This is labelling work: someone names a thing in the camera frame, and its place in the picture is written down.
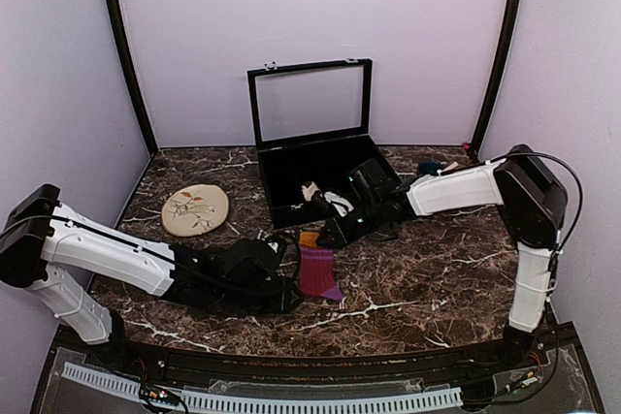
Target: open display box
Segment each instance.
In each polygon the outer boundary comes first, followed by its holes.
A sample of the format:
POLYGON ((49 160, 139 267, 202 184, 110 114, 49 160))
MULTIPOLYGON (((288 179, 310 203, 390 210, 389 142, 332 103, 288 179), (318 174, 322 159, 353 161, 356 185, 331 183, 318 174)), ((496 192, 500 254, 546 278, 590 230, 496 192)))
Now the open display box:
POLYGON ((369 136, 371 59, 248 72, 259 167, 275 228, 326 218, 302 184, 353 195, 346 174, 368 159, 397 175, 369 136))

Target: white cable tray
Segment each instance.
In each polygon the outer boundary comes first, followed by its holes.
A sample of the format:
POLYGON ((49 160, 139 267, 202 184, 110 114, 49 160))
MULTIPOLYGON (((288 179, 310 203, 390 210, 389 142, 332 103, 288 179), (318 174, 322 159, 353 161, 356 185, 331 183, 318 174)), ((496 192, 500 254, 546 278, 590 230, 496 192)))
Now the white cable tray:
MULTIPOLYGON (((65 363, 62 376, 115 397, 139 401, 138 382, 72 363, 65 363)), ((409 414, 463 405, 460 388, 395 397, 327 400, 236 398, 192 390, 175 392, 180 394, 190 412, 200 414, 409 414)))

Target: black box lid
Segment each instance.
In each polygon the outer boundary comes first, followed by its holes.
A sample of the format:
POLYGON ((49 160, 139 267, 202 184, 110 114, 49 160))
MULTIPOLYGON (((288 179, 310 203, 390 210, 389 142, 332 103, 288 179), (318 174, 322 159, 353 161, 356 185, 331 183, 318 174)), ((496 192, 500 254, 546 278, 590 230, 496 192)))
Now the black box lid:
POLYGON ((258 150, 369 133, 369 58, 250 70, 258 150))

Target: red wire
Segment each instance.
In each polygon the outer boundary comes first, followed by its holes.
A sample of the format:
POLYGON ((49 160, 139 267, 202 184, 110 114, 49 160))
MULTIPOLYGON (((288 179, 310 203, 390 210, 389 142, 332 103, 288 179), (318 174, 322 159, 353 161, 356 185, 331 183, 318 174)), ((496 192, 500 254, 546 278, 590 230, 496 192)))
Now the red wire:
POLYGON ((146 382, 147 381, 147 365, 145 364, 145 361, 143 361, 141 358, 138 358, 138 362, 143 367, 143 379, 146 382))
POLYGON ((539 354, 531 352, 529 356, 537 363, 537 369, 539 370, 539 373, 543 374, 543 366, 541 365, 541 358, 539 357, 539 354))

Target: white plastic casing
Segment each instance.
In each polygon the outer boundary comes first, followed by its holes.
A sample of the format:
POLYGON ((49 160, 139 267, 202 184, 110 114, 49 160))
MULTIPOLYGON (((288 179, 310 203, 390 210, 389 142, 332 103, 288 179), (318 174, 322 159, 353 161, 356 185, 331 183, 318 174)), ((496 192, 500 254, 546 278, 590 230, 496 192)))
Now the white plastic casing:
POLYGON ((46 272, 47 280, 37 280, 26 289, 49 307, 54 317, 70 325, 84 342, 107 342, 113 327, 108 309, 93 300, 64 269, 46 264, 46 272))
POLYGON ((116 238, 138 244, 139 247, 105 238, 71 222, 51 220, 54 234, 44 243, 41 255, 44 261, 95 271, 134 285, 154 296, 162 296, 173 283, 170 272, 175 269, 174 264, 142 250, 148 248, 174 261, 175 255, 168 244, 125 235, 88 220, 67 206, 57 207, 53 215, 76 220, 116 238))
POLYGON ((422 176, 409 188, 409 203, 419 216, 453 208, 502 205, 503 198, 494 179, 494 169, 504 161, 450 175, 422 176))
POLYGON ((548 267, 552 251, 533 249, 517 243, 519 262, 515 278, 515 295, 508 315, 509 324, 523 332, 532 332, 539 325, 545 299, 550 291, 548 267))

